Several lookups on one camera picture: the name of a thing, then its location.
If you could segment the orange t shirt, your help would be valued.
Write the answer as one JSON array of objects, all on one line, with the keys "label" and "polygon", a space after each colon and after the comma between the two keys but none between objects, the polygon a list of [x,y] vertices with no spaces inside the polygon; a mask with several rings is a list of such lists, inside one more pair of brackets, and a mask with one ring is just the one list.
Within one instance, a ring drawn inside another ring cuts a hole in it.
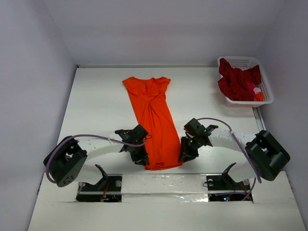
[{"label": "orange t shirt", "polygon": [[166,102],[171,80],[166,77],[123,80],[138,123],[149,133],[145,149],[149,163],[146,170],[179,167],[180,139]]}]

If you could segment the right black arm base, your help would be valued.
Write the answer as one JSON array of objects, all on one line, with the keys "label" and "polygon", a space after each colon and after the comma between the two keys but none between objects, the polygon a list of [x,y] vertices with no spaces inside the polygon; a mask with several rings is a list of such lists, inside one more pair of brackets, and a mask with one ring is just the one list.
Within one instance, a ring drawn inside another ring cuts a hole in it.
[{"label": "right black arm base", "polygon": [[210,202],[253,201],[249,180],[234,182],[228,175],[207,175],[203,187]]}]

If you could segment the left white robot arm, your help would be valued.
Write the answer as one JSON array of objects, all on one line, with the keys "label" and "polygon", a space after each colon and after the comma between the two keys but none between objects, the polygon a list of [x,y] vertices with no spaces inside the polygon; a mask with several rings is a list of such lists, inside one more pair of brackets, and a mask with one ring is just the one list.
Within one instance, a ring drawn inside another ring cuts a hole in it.
[{"label": "left white robot arm", "polygon": [[108,175],[99,164],[87,165],[87,160],[126,152],[133,163],[149,164],[145,144],[151,135],[141,125],[134,129],[117,130],[115,134],[120,137],[119,140],[92,134],[65,137],[43,161],[47,179],[58,187],[77,181],[93,191],[102,191],[108,185]]}]

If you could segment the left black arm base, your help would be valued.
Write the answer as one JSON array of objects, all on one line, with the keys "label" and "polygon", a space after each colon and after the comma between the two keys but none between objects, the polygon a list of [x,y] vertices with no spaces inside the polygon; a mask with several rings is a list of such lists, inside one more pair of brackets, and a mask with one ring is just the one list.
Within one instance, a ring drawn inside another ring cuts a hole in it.
[{"label": "left black arm base", "polygon": [[106,202],[115,203],[122,201],[122,175],[111,175],[103,189],[97,189],[89,183],[80,184],[76,195],[78,202]]}]

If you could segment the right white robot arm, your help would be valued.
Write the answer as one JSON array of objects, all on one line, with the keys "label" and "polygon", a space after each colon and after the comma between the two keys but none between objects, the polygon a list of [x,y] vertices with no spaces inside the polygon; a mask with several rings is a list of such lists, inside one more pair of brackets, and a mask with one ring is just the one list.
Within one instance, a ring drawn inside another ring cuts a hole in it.
[{"label": "right white robot arm", "polygon": [[199,119],[191,119],[181,138],[179,161],[192,161],[199,156],[201,147],[222,147],[244,154],[246,161],[230,164],[221,177],[222,185],[232,189],[239,182],[255,178],[258,181],[273,181],[290,161],[288,152],[273,135],[261,130],[256,134],[236,133],[230,126],[227,130],[217,125],[205,127]]}]

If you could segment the dark red t shirt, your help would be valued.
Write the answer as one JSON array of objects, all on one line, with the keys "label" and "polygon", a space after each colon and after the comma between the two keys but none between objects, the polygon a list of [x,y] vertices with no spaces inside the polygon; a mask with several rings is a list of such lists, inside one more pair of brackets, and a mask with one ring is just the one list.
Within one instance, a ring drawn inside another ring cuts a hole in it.
[{"label": "dark red t shirt", "polygon": [[261,84],[261,72],[258,65],[241,70],[233,68],[226,59],[221,58],[219,73],[222,78],[218,81],[218,86],[225,97],[233,101],[254,101],[254,95],[248,90],[246,82],[253,82],[255,86]]}]

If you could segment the small orange cloth in basket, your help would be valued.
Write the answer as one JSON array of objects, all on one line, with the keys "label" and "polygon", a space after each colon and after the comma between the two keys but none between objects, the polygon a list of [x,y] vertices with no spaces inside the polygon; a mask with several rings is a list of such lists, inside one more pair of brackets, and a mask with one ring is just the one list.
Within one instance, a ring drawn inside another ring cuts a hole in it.
[{"label": "small orange cloth in basket", "polygon": [[254,101],[255,101],[255,102],[262,102],[262,101],[264,101],[264,95],[263,95],[263,93],[262,93],[262,92],[259,92],[258,94],[256,94],[256,95],[254,96]]}]

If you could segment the pink cloth in basket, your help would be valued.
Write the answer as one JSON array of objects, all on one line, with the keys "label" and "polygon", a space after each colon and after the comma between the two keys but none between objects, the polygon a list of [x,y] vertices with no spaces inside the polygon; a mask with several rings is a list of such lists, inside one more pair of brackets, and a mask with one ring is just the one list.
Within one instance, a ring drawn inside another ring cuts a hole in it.
[{"label": "pink cloth in basket", "polygon": [[246,82],[247,88],[248,90],[253,94],[253,95],[258,95],[260,94],[262,91],[261,89],[259,89],[258,87],[255,86],[255,84],[253,82]]}]

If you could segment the white plastic basket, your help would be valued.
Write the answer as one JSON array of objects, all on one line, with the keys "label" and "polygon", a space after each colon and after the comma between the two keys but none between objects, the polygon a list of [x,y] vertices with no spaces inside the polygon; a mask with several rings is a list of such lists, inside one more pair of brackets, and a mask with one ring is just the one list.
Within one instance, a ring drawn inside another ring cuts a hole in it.
[{"label": "white plastic basket", "polygon": [[273,102],[261,62],[248,56],[218,58],[218,87],[228,107],[259,107]]}]

